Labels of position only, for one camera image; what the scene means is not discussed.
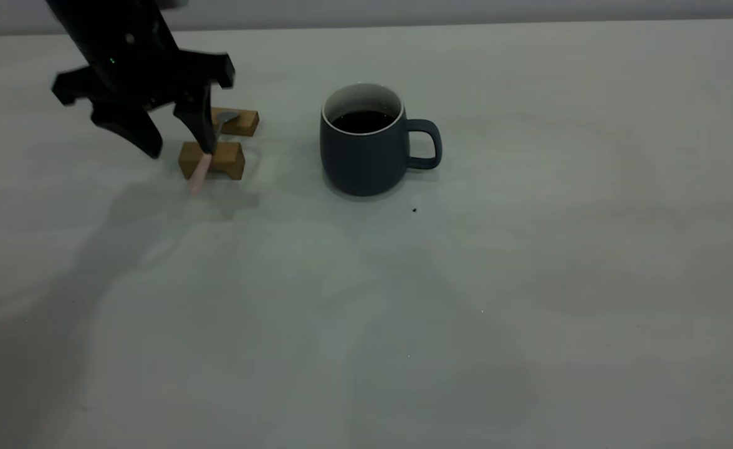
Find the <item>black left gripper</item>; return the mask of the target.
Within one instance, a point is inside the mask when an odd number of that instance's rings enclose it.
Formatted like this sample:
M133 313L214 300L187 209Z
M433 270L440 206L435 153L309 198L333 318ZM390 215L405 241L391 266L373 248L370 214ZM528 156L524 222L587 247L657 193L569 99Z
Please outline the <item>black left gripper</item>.
M233 87L235 70L229 55L180 49L156 1L47 5L86 62L57 74L51 90L59 102L97 103L92 106L93 124L128 140L152 159L160 156L163 140L145 110L174 102L173 115L193 134L201 151L215 153L218 135L211 117L210 85Z

